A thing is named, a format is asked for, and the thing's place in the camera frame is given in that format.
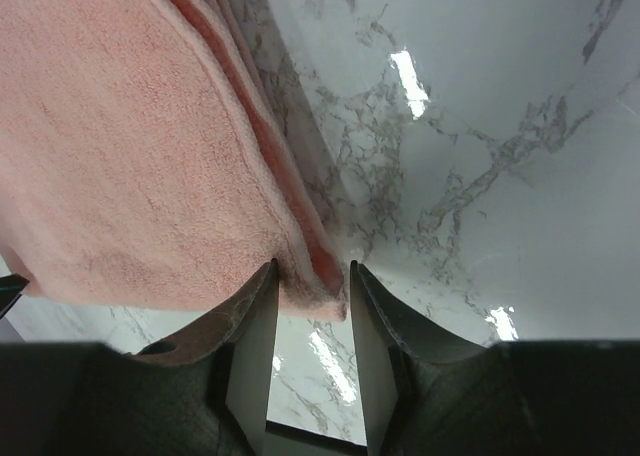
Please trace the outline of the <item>pink towel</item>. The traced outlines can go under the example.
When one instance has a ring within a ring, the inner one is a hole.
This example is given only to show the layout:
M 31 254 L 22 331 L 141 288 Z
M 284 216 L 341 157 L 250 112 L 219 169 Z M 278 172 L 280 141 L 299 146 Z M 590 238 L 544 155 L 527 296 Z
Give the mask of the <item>pink towel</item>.
M 347 313 L 228 0 L 1 0 L 1 255 L 30 296 L 179 311 L 276 260 L 282 310 Z

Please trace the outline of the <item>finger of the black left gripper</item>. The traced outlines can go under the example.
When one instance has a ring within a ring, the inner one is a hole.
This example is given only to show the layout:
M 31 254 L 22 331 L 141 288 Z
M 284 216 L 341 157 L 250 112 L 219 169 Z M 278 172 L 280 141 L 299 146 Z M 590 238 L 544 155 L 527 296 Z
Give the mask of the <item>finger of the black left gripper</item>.
M 19 274 L 11 274 L 0 278 L 0 318 L 12 309 L 28 286 L 29 280 Z

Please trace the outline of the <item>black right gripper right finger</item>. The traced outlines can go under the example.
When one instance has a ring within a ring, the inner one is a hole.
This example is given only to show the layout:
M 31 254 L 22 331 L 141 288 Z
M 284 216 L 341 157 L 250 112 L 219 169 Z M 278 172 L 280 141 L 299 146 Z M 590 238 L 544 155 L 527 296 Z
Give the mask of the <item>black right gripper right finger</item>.
M 419 314 L 358 262 L 349 278 L 369 454 L 541 454 L 500 349 L 467 341 Z

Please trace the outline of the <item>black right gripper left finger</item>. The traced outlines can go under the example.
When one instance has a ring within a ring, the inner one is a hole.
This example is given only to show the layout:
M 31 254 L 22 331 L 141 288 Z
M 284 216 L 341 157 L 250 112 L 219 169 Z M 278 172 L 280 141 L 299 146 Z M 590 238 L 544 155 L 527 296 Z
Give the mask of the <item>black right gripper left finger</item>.
M 255 455 L 261 449 L 279 268 L 133 355 L 96 347 L 49 441 L 52 455 Z

